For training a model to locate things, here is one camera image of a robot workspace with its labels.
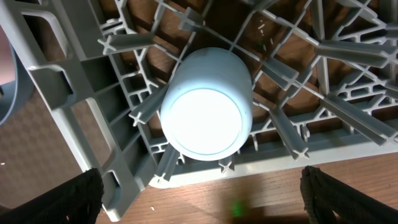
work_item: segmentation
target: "wooden surface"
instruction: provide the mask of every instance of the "wooden surface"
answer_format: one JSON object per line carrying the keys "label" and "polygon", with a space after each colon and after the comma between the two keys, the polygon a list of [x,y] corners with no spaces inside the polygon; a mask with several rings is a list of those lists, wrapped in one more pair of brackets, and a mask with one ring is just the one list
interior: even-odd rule
{"label": "wooden surface", "polygon": [[[318,167],[368,196],[398,209],[398,153],[332,162]],[[253,221],[254,218],[254,222],[241,223],[305,220],[299,187],[301,170],[282,170],[175,189],[148,187],[120,223],[237,223],[238,219],[233,218],[235,202],[249,208],[244,220]],[[101,212],[97,223],[110,221]]]}
{"label": "wooden surface", "polygon": [[[115,12],[114,0],[100,0],[100,2],[107,19],[119,16],[117,11]],[[189,6],[198,12],[202,12],[206,3],[200,0],[173,2],[181,11],[185,11]],[[280,6],[270,10],[291,21],[303,1],[295,0],[294,4],[286,2],[281,1]],[[156,6],[157,3],[153,0],[129,0],[128,8],[139,32],[148,32],[150,29]],[[326,8],[328,9],[325,12],[327,27],[335,26],[347,13],[347,8],[336,4]],[[304,30],[308,30],[310,26],[309,12],[299,25]],[[247,6],[238,0],[216,0],[209,11],[206,23],[232,40],[247,13]],[[178,23],[179,19],[167,11],[155,38],[156,42],[176,54],[181,52],[190,34],[178,30],[176,28]],[[264,36],[257,29],[263,23]],[[282,32],[283,27],[260,14],[255,14],[238,44],[257,56],[266,58],[267,54],[258,46],[258,42],[263,41],[270,50],[272,49],[270,39],[273,38],[276,43]],[[53,39],[53,34],[48,33],[47,38]],[[228,45],[206,32],[199,32],[190,52],[203,47],[227,48]],[[54,49],[55,47],[51,50],[44,48],[46,57],[52,60],[62,59],[58,57],[59,49]],[[234,53],[242,58],[251,72],[258,68],[257,62],[253,62],[253,59],[236,51]],[[313,53],[314,49],[311,46],[293,35],[278,51],[277,57],[294,69],[302,71]],[[136,69],[134,54],[127,52],[123,53],[122,57],[127,67],[131,67],[131,70]],[[157,78],[167,81],[175,62],[155,48],[149,50],[147,59],[151,72]],[[328,65],[332,85],[336,85],[350,70],[336,60],[328,60]],[[312,88],[318,87],[316,71],[309,84]],[[266,76],[262,76],[259,80],[255,92],[262,100],[269,101],[277,101],[283,94],[283,91]],[[291,99],[284,107],[284,111],[288,115],[302,114],[313,111],[318,105],[318,100],[304,91]],[[75,106],[74,112],[92,148],[95,149],[97,158],[103,163],[109,156],[109,150],[103,142],[103,136],[90,109],[86,103],[82,103]],[[378,118],[397,118],[396,108],[389,115],[393,116],[383,114]],[[266,111],[255,108],[255,123],[264,121],[266,116]],[[162,135],[157,117],[150,121],[150,126],[153,134]],[[325,131],[325,126],[330,127],[329,129],[341,128],[341,121],[337,118],[331,120],[329,124],[322,123],[320,126],[321,128],[315,125],[312,131]],[[259,142],[280,139],[277,132],[269,132],[260,137]],[[4,166],[0,166],[0,204],[11,208],[39,196],[80,173],[65,140],[37,92],[20,112],[0,127],[0,162],[5,162]],[[398,154],[395,153],[323,164],[319,167],[327,174],[398,209],[397,164]],[[256,217],[256,221],[266,219],[265,223],[276,223],[275,218],[280,217],[283,217],[283,220],[302,220],[306,215],[299,189],[300,172],[301,168],[282,170],[176,189],[148,187],[130,207],[121,223],[233,223],[237,221],[234,220],[232,213],[234,203],[240,203],[248,208],[246,212],[249,214],[248,217]],[[110,223],[110,221],[101,212],[98,223]]]}

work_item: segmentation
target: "white cup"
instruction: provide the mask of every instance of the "white cup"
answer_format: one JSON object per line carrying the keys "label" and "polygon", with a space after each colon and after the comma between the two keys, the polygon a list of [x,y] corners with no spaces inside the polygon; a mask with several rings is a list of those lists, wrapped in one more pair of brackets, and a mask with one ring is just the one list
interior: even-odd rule
{"label": "white cup", "polygon": [[192,159],[234,154],[252,126],[251,77],[243,61],[210,47],[178,67],[164,98],[160,122],[171,145]]}

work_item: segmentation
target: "dish rack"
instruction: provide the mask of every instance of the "dish rack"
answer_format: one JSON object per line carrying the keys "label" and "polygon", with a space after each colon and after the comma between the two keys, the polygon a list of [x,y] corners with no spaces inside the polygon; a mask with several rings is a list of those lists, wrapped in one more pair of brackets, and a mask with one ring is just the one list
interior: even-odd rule
{"label": "dish rack", "polygon": [[[379,0],[380,16],[368,6],[370,0],[336,1],[347,8],[348,13],[331,35],[325,33],[328,27],[325,27],[322,0],[301,1],[299,13],[291,20],[273,13],[271,9],[278,5],[277,0],[239,2],[249,10],[232,39],[208,26],[211,23],[206,21],[206,15],[215,4],[213,0],[207,1],[201,12],[190,7],[181,10],[172,1],[156,2],[150,30],[138,33],[127,9],[127,0],[114,1],[119,17],[113,19],[104,16],[97,0],[35,3],[0,0],[0,25],[79,166],[83,171],[97,167],[102,173],[103,208],[111,221],[120,220],[148,185],[178,187],[398,151],[394,145],[398,120],[384,115],[377,116],[383,121],[375,118],[381,110],[394,110],[398,106],[396,1]],[[155,39],[166,11],[178,17],[180,30],[190,33],[178,55]],[[310,34],[300,25],[308,11],[312,22]],[[245,28],[259,15],[283,27],[279,38],[271,39],[272,47],[266,56],[239,44]],[[49,60],[43,54],[30,30],[28,17],[41,17],[50,24],[64,58]],[[344,34],[342,31],[358,18],[373,26]],[[202,33],[218,39],[224,48],[238,52],[240,57],[258,63],[259,69],[252,78],[255,92],[262,77],[283,90],[277,102],[254,97],[255,111],[262,110],[268,115],[253,124],[247,144],[220,161],[194,161],[184,157],[168,147],[165,137],[154,136],[148,125],[153,116],[159,115],[167,89],[167,82],[153,76],[149,69],[146,60],[149,49],[157,48],[174,60],[174,74],[192,50],[195,38]],[[300,72],[277,56],[293,35],[316,49]],[[269,44],[261,44],[266,51]],[[121,53],[127,51],[134,52],[137,69],[124,64]],[[328,58],[351,68],[337,85],[329,83]],[[308,84],[314,71],[318,89]],[[308,91],[321,103],[315,111],[288,117],[284,106],[300,91]],[[103,165],[71,110],[81,101],[89,104],[111,150]],[[326,132],[311,128],[319,122],[336,119],[341,123],[340,128]],[[276,131],[281,141],[260,140],[263,134]]]}

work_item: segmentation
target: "green speck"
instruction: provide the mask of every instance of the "green speck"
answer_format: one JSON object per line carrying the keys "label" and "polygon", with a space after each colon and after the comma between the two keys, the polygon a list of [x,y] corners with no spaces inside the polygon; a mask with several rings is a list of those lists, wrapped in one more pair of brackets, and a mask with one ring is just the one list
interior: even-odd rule
{"label": "green speck", "polygon": [[239,202],[234,202],[232,206],[232,213],[233,217],[241,217],[243,216],[243,205],[240,204]]}
{"label": "green speck", "polygon": [[258,46],[258,48],[259,48],[260,51],[264,50],[264,49],[262,48],[263,45],[264,45],[264,41],[260,40],[259,42],[257,42],[257,46]]}

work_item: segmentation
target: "gray plastic dish rack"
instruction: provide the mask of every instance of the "gray plastic dish rack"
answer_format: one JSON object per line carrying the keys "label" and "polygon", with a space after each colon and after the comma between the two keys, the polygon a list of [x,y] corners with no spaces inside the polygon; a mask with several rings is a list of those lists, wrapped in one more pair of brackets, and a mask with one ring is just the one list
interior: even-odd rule
{"label": "gray plastic dish rack", "polygon": [[[370,0],[337,1],[350,8],[350,11],[328,40],[325,40],[322,0],[307,0],[302,13],[293,22],[267,10],[276,0],[248,1],[252,11],[233,41],[205,25],[212,0],[207,2],[202,14],[190,8],[181,12],[166,0],[157,2],[159,5],[150,33],[137,34],[126,9],[126,0],[115,0],[120,18],[107,21],[97,0],[41,0],[40,4],[0,0],[0,25],[34,81],[79,166],[82,170],[97,167],[101,171],[104,182],[103,208],[112,221],[120,220],[140,191],[148,185],[158,188],[178,187],[398,151],[394,145],[397,143],[398,120],[382,122],[371,116],[374,110],[398,105],[398,87],[395,86],[398,63],[397,1],[379,0],[382,18],[368,7]],[[308,7],[312,10],[316,37],[311,37],[298,26]],[[165,10],[173,11],[181,19],[179,29],[192,31],[188,44],[180,55],[175,55],[153,41]],[[281,40],[275,43],[271,57],[265,61],[237,44],[255,12],[287,28]],[[24,16],[42,17],[48,21],[65,54],[65,60],[46,60]],[[375,26],[341,35],[343,28],[357,17],[362,17]],[[262,63],[253,86],[261,75],[267,75],[287,94],[275,108],[253,101],[254,105],[269,111],[269,117],[265,122],[253,125],[253,144],[248,149],[241,149],[220,161],[187,163],[183,155],[168,145],[166,138],[153,138],[150,134],[147,122],[159,113],[168,85],[151,76],[145,56],[150,47],[164,51],[177,61],[174,74],[199,30],[205,30],[225,41],[230,45],[230,51],[237,49]],[[365,34],[378,30],[384,30],[385,34],[364,38]],[[280,46],[292,34],[317,50],[302,73],[274,58]],[[139,70],[134,72],[124,68],[119,55],[120,52],[132,50],[139,64]],[[354,68],[334,88],[330,88],[328,83],[327,58],[340,60]],[[107,64],[111,64],[113,70],[107,69]],[[305,85],[313,67],[318,70],[320,92]],[[376,76],[370,71],[371,67],[380,68],[379,71],[386,78]],[[146,83],[143,90],[135,90],[128,82],[138,74],[144,77]],[[361,77],[371,81],[357,82]],[[321,105],[313,113],[288,118],[282,107],[302,88],[317,96]],[[369,101],[354,104],[347,102],[370,96],[372,98]],[[111,149],[111,156],[103,166],[96,159],[71,110],[71,106],[84,100],[89,104]],[[343,129],[310,135],[307,124],[335,117],[343,121]],[[283,144],[258,144],[256,134],[274,130],[281,136]],[[137,143],[140,137],[147,149],[145,153],[142,153]]]}

